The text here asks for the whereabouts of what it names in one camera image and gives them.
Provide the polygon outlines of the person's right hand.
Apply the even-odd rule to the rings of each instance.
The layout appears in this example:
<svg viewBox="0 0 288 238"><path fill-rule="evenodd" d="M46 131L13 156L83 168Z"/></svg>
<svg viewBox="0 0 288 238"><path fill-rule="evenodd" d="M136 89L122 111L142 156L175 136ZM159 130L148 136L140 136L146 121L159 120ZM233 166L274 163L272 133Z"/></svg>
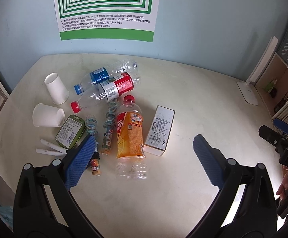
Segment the person's right hand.
<svg viewBox="0 0 288 238"><path fill-rule="evenodd" d="M280 187L278 188L278 191L276 192L276 195L279 196L280 200L284 200L286 198L286 191L288 191L288 171L284 175L284 178L282 180L282 183Z"/></svg>

